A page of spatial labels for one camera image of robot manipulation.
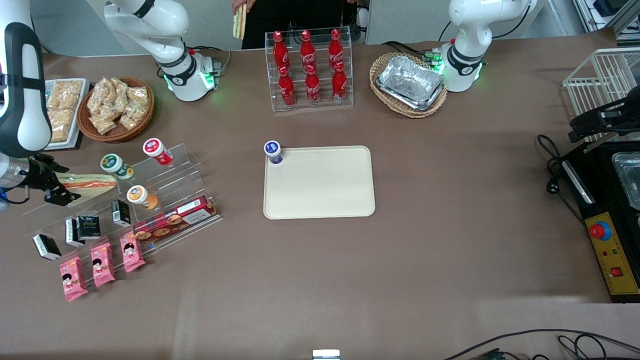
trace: white wire basket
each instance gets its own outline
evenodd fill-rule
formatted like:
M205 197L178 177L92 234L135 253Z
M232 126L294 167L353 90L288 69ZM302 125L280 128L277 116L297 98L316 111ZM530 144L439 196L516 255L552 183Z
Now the white wire basket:
M563 86L578 116L627 96L640 80L640 47L599 49L594 51L564 81ZM585 138L595 142L607 133ZM612 140L637 141L640 133L616 136Z

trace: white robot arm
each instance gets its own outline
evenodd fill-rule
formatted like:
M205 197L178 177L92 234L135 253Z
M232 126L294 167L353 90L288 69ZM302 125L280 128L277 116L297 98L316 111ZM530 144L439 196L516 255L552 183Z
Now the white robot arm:
M40 41L28 0L0 0L0 152L26 158L51 141Z
M178 99L195 101L216 88L211 58L189 51L182 41L189 17L181 4L172 0L112 0L104 7L104 19L112 30L151 53Z
M442 61L447 89L462 92L471 87L492 41L489 24L524 16L537 0L451 0L449 17L458 27L453 44L442 46Z

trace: coca-cola bottle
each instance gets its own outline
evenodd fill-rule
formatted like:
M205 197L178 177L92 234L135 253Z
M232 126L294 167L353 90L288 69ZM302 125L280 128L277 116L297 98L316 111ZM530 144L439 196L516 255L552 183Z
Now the coca-cola bottle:
M333 102L344 104L347 99L347 75L344 74L344 63L335 63L335 73L333 74Z
M296 105L296 94L293 91L293 81L289 77L289 69L286 67L278 68L280 73L280 80L278 80L278 86L280 87L280 95L284 101L284 107L291 109Z
M311 32L302 31L302 45L300 46L300 58L302 59L302 69L307 72L307 65L316 64L316 49L311 43Z
M281 67L284 67L287 69L287 73L289 73L289 51L282 41L282 33L275 31L273 33L273 41L275 41L275 45L273 46L273 58L276 61L278 72L280 72Z
M316 65L308 64L305 69L307 70L307 80L305 81L307 100L309 100L309 105L316 107L320 105L320 79L316 75Z
M338 62L342 62L342 42L340 42L340 29L333 29L329 44L329 71L332 74L335 71L335 64Z

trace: wicker basket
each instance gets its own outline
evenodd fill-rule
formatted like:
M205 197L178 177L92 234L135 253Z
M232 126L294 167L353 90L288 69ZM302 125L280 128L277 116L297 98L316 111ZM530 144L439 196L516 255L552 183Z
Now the wicker basket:
M153 91L151 91L151 88L142 80L136 78L120 78L120 80L122 80L122 82L129 85L130 87L140 88L144 86L147 89L147 94L149 96L149 109L147 110L147 114L142 119L142 121L133 129L127 129L126 127L121 125L120 117L118 117L115 120L117 127L104 135L100 135L89 120L89 117L91 117L91 113L89 112L89 108L86 107L86 103L89 101L89 97L91 97L91 94L93 92L93 89L91 89L91 91L89 91L82 100L77 115L77 121L78 126L80 127L80 131L82 131L82 133L88 138L99 142L122 142L138 136L149 125L149 122L151 121L151 118L154 114Z
M396 99L395 97L392 97L391 95L387 94L386 92L380 90L376 86L376 78L378 77L378 75L380 75L380 73L383 70L385 70L385 68L389 64L389 61L393 57L400 56L400 55L408 56L411 60L415 61L417 64L422 65L424 67L431 68L427 63L425 63L424 61L416 58L413 55L403 54L403 53L388 53L386 55L380 56L373 63L373 65L371 65L371 70L369 70L369 83L371 85L371 90L373 90L373 92L380 98L380 100L382 100L382 102L385 103L385 105L387 105L391 110L395 111L398 114L402 114L402 115L404 115L406 117L410 117L412 119L421 119L421 118L427 117L427 116L433 114L434 112L436 112L436 110L439 109L439 107L441 107L442 103L447 98L447 87L446 87L446 85L445 85L445 88L442 89L442 91L440 92L440 95L438 95L438 97L435 99L435 101L433 101L433 104L431 104L431 107L429 107L429 109L427 111L416 111L416 110L410 108L407 104L401 102L400 100Z

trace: yogurt cup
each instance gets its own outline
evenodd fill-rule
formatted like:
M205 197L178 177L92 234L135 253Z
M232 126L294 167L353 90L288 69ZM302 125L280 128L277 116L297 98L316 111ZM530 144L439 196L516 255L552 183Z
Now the yogurt cup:
M156 159L160 165L169 165L173 160L173 155L164 147L158 138L151 138L142 145L142 151L148 156Z
M133 177L133 168L125 164L122 158L116 154L106 154L100 161L100 167L116 175L121 180L128 180Z
M282 162L282 148L280 143L275 140L269 140L264 144L264 153L267 154L267 158L272 164L279 164Z
M127 192L127 200L131 204L142 205L147 210L153 210L158 205L157 196L149 193L144 186L132 186Z

